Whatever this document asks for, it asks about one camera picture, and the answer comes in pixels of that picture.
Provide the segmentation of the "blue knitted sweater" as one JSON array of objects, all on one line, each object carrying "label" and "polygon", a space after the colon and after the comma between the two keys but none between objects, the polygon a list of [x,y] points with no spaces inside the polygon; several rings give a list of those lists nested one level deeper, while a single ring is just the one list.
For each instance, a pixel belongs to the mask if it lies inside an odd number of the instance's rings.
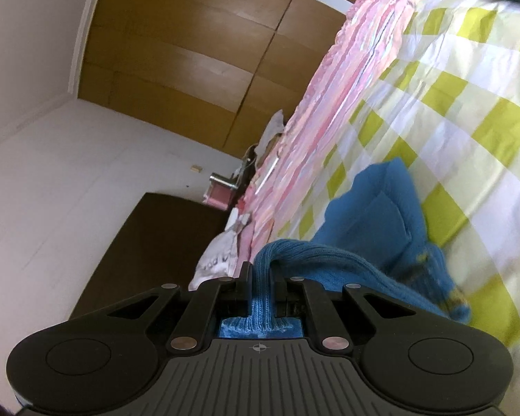
[{"label": "blue knitted sweater", "polygon": [[265,245],[252,262],[251,313],[226,318],[219,337],[298,338],[297,318],[279,318],[269,273],[313,280],[331,292],[359,284],[433,314],[467,324],[470,305],[430,241],[408,169],[399,158],[376,163],[355,176],[350,190],[332,200],[310,241],[281,239]]}]

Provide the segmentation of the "dark brown headboard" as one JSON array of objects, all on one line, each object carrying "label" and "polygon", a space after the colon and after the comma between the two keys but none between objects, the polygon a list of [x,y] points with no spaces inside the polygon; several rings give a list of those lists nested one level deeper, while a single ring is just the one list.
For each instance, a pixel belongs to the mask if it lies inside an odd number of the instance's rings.
[{"label": "dark brown headboard", "polygon": [[229,212],[147,192],[97,264],[71,318],[173,283],[187,288],[195,267]]}]

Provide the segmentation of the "pink box on nightstand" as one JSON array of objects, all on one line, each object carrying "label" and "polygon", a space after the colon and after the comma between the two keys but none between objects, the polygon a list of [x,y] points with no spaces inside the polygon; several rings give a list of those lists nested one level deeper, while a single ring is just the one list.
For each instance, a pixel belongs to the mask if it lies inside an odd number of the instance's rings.
[{"label": "pink box on nightstand", "polygon": [[226,211],[233,205],[235,191],[223,184],[210,181],[203,195],[203,203],[211,208]]}]

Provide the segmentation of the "white cloth on nightstand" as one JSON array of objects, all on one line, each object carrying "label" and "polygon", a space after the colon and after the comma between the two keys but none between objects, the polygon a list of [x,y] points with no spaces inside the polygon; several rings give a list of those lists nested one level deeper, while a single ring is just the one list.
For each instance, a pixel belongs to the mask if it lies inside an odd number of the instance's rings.
[{"label": "white cloth on nightstand", "polygon": [[285,131],[284,113],[282,110],[277,111],[269,120],[263,131],[254,152],[257,158],[262,157],[267,149],[268,144],[274,136],[277,136]]}]

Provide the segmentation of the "brown wooden wardrobe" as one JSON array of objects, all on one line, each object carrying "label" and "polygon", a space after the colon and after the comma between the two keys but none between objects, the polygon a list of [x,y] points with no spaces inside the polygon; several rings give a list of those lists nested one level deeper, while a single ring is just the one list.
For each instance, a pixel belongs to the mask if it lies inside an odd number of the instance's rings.
[{"label": "brown wooden wardrobe", "polygon": [[344,22],[317,0],[98,0],[79,97],[241,157]]}]

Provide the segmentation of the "pink striped quilt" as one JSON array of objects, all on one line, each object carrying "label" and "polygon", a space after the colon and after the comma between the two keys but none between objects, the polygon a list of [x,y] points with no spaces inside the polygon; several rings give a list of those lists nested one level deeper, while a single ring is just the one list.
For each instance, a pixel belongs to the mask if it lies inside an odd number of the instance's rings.
[{"label": "pink striped quilt", "polygon": [[365,90],[395,60],[420,0],[355,0],[279,141],[239,200],[237,261],[297,235],[294,218]]}]

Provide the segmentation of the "grey pillow with pink dots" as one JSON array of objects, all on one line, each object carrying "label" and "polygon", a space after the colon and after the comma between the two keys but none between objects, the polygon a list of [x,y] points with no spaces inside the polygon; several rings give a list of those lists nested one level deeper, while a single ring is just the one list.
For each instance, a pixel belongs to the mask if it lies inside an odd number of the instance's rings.
[{"label": "grey pillow with pink dots", "polygon": [[196,291],[208,280],[237,278],[242,264],[250,258],[252,234],[252,214],[233,208],[224,231],[213,238],[200,257],[188,289]]}]

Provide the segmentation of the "yellow white checkered bedsheet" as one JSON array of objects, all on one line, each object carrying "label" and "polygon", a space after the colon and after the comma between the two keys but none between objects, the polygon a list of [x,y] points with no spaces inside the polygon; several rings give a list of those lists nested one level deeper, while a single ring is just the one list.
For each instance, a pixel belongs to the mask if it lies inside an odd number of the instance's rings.
[{"label": "yellow white checkered bedsheet", "polygon": [[354,176],[394,158],[408,167],[471,324],[511,352],[502,408],[520,415],[520,3],[421,0],[396,59],[274,237],[310,239]]}]

